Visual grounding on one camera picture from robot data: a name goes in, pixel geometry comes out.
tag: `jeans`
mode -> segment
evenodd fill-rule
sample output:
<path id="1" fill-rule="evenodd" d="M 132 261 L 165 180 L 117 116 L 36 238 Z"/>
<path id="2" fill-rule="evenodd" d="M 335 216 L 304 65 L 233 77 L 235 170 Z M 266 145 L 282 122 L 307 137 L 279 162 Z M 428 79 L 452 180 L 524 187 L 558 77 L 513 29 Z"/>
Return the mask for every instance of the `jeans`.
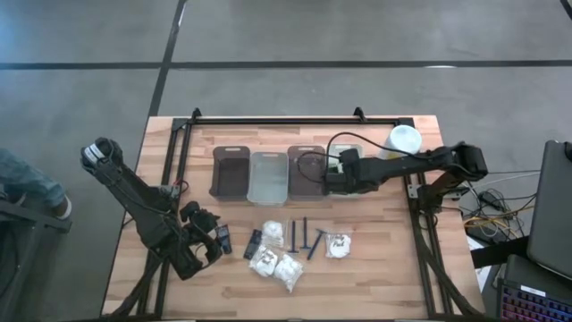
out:
<path id="1" fill-rule="evenodd" d="M 28 197 L 43 200 L 51 208 L 65 198 L 65 191 L 59 182 L 5 148 L 0 148 L 0 183 L 4 186 L 4 192 L 12 198 L 26 193 Z"/>

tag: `keyboard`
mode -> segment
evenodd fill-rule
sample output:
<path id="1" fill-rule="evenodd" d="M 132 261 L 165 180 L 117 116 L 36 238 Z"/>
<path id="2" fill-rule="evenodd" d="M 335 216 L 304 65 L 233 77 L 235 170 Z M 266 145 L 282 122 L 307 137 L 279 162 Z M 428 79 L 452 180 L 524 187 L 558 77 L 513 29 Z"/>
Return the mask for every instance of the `keyboard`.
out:
<path id="1" fill-rule="evenodd" d="M 572 306 L 546 293 L 510 283 L 499 284 L 500 318 L 518 321 L 572 322 Z"/>

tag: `wooden tabletop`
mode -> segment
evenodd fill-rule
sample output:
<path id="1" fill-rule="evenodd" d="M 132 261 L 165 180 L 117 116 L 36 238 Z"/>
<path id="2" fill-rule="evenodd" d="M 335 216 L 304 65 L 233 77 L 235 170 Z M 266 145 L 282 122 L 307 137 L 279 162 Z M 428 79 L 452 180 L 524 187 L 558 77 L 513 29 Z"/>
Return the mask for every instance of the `wooden tabletop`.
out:
<path id="1" fill-rule="evenodd" d="M 423 136 L 423 149 L 442 145 L 435 116 L 411 117 Z M 171 122 L 171 117 L 149 119 L 137 174 L 150 185 L 161 181 Z M 182 195 L 181 205 L 196 200 L 202 208 L 220 216 L 219 225 L 229 225 L 233 253 L 223 255 L 211 267 L 187 281 L 181 281 L 171 271 L 164 318 L 424 318 L 423 289 L 400 178 L 389 180 L 379 191 L 359 197 L 289 200 L 281 208 L 255 207 L 247 201 L 217 201 L 208 193 L 213 149 L 217 146 L 246 145 L 251 152 L 285 153 L 292 145 L 325 146 L 328 139 L 340 131 L 352 131 L 384 143 L 390 130 L 390 125 L 193 126 L 185 172 L 189 190 Z M 339 137 L 335 143 L 357 143 L 367 156 L 378 153 L 378 148 L 352 137 Z M 181 140 L 177 144 L 172 178 L 175 177 Z M 438 175 L 438 172 L 429 173 L 427 180 L 431 182 Z M 455 203 L 448 202 L 447 206 L 455 207 Z M 264 221 L 297 220 L 301 227 L 304 216 L 308 217 L 310 242 L 315 239 L 315 228 L 353 231 L 351 253 L 342 259 L 326 258 L 322 243 L 312 260 L 306 261 L 307 253 L 301 251 L 297 259 L 304 263 L 304 274 L 294 291 L 288 293 L 279 280 L 261 277 L 248 268 L 242 255 L 252 230 L 260 229 Z M 446 271 L 471 304 L 483 311 L 461 218 L 453 210 L 444 210 L 438 216 L 437 231 Z M 300 246 L 301 233 L 298 238 Z M 204 260 L 203 252 L 198 254 Z M 116 309 L 139 280 L 146 255 L 147 250 L 139 240 L 135 225 L 128 225 L 119 240 L 104 313 Z M 432 285 L 440 307 L 434 275 Z M 155 304 L 155 295 L 156 283 L 152 285 L 149 309 Z"/>

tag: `gray floor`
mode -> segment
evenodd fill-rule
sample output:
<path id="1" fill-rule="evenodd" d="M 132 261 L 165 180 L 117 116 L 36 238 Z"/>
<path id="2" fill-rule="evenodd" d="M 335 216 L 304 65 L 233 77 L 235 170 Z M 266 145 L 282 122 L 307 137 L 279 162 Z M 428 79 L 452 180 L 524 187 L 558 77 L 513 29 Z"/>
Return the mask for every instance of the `gray floor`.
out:
<path id="1" fill-rule="evenodd" d="M 0 0 L 0 63 L 160 62 L 176 3 Z M 189 0 L 173 61 L 572 59 L 571 29 L 558 0 Z M 114 138 L 134 166 L 157 74 L 0 71 L 0 145 L 74 203 L 70 234 L 51 236 L 38 258 L 20 321 L 97 316 L 122 210 L 80 168 L 79 149 Z M 539 67 L 170 71 L 159 114 L 437 114 L 445 143 L 482 147 L 491 171 L 537 169 L 546 140 L 572 137 L 571 81 L 572 68 Z M 516 197 L 536 180 L 491 187 Z"/>

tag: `white packet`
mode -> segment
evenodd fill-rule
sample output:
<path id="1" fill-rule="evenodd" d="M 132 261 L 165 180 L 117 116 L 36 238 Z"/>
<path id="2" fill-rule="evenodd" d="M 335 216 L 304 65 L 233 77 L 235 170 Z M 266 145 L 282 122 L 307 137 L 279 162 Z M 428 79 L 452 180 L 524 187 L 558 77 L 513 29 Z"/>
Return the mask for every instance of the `white packet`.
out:
<path id="1" fill-rule="evenodd" d="M 284 284 L 286 284 L 288 292 L 292 292 L 294 285 L 304 272 L 303 268 L 302 263 L 292 258 L 290 255 L 283 254 L 282 260 L 274 270 L 274 277 L 283 281 Z"/>
<path id="2" fill-rule="evenodd" d="M 349 255 L 351 233 L 327 233 L 325 235 L 325 256 L 327 258 L 345 258 Z"/>
<path id="3" fill-rule="evenodd" d="M 262 243 L 278 248 L 284 248 L 284 238 L 288 230 L 288 221 L 280 223 L 269 220 L 262 224 Z"/>
<path id="4" fill-rule="evenodd" d="M 263 277 L 268 277 L 273 274 L 278 262 L 278 255 L 267 248 L 265 245 L 260 245 L 257 252 L 248 263 L 248 267 L 254 269 Z"/>

